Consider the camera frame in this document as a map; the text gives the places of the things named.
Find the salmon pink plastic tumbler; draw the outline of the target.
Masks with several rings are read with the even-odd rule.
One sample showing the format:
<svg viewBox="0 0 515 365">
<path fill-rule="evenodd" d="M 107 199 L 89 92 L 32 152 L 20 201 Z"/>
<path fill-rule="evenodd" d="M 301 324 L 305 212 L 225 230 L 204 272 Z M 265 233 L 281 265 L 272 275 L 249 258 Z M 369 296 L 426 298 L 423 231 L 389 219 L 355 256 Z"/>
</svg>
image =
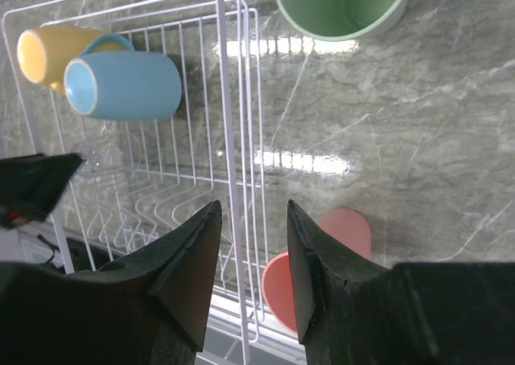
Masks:
<svg viewBox="0 0 515 365">
<path fill-rule="evenodd" d="M 332 209 L 317 222 L 319 227 L 346 247 L 371 259 L 372 231 L 359 212 L 340 207 Z M 262 274 L 265 302 L 278 322 L 297 333 L 290 265 L 287 250 L 273 257 Z"/>
</svg>

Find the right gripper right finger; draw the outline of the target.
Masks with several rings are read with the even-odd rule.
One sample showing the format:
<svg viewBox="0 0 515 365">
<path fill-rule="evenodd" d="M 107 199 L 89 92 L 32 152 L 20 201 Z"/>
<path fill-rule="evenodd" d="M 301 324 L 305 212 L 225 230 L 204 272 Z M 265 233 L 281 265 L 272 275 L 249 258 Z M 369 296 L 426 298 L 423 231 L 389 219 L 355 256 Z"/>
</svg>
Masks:
<svg viewBox="0 0 515 365">
<path fill-rule="evenodd" d="M 309 364 L 511 364 L 511 262 L 387 269 L 287 206 L 298 340 Z"/>
</svg>

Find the clear faceted drinking glass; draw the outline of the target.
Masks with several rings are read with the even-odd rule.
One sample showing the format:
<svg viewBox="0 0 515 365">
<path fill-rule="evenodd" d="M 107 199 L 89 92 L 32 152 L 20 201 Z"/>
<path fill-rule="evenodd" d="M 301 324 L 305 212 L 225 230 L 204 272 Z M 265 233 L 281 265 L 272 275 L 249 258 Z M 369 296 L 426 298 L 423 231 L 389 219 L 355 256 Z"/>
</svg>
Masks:
<svg viewBox="0 0 515 365">
<path fill-rule="evenodd" d="M 122 151 L 107 137 L 77 142 L 72 147 L 72 152 L 83 159 L 77 173 L 84 178 L 115 173 L 123 167 Z"/>
</svg>

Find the yellow ceramic mug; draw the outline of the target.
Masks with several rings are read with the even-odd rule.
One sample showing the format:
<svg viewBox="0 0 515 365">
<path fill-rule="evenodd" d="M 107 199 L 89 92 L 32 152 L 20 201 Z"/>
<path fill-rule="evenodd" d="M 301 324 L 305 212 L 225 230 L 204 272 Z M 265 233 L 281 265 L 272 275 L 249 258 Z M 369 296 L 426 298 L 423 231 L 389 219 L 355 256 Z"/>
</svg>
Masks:
<svg viewBox="0 0 515 365">
<path fill-rule="evenodd" d="M 22 74 L 31 83 L 64 95 L 64 70 L 68 62 L 103 34 L 106 31 L 70 25 L 25 30 L 16 47 Z"/>
</svg>

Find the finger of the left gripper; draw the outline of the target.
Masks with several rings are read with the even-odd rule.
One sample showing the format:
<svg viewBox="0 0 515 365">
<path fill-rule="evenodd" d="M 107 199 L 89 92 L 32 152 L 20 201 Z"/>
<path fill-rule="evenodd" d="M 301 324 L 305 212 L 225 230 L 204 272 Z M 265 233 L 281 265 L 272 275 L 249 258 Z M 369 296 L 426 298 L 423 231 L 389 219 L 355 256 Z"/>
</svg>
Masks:
<svg viewBox="0 0 515 365">
<path fill-rule="evenodd" d="M 1 227 L 45 221 L 83 162 L 78 153 L 2 159 Z"/>
</svg>

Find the light blue ceramic mug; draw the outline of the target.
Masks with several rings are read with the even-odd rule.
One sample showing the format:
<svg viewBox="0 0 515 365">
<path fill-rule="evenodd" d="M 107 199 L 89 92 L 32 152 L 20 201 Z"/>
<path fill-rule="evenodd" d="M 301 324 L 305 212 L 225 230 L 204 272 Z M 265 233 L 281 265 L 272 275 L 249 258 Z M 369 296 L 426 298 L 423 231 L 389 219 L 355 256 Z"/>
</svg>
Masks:
<svg viewBox="0 0 515 365">
<path fill-rule="evenodd" d="M 137 51 L 128 39 L 108 33 L 69 61 L 64 90 L 82 116 L 151 121 L 174 114 L 182 98 L 182 81 L 167 55 Z"/>
</svg>

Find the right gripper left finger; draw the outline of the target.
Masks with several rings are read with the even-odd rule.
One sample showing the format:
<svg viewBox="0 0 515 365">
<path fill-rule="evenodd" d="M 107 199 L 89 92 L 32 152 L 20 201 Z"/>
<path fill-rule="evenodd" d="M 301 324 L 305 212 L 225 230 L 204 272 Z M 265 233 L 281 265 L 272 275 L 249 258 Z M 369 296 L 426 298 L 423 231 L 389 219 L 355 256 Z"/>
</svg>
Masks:
<svg viewBox="0 0 515 365">
<path fill-rule="evenodd" d="M 212 201 L 96 271 L 1 265 L 4 364 L 192 364 L 202 351 L 220 248 Z"/>
</svg>

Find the green plastic tumbler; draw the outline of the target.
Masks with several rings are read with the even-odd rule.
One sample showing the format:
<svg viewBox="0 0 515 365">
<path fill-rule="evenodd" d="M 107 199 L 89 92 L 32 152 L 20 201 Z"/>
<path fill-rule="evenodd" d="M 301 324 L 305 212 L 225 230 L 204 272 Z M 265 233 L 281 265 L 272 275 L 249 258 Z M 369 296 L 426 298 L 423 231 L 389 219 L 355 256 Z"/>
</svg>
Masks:
<svg viewBox="0 0 515 365">
<path fill-rule="evenodd" d="M 314 39 L 341 42 L 383 34 L 402 18 L 408 0 L 276 0 L 286 20 Z"/>
</svg>

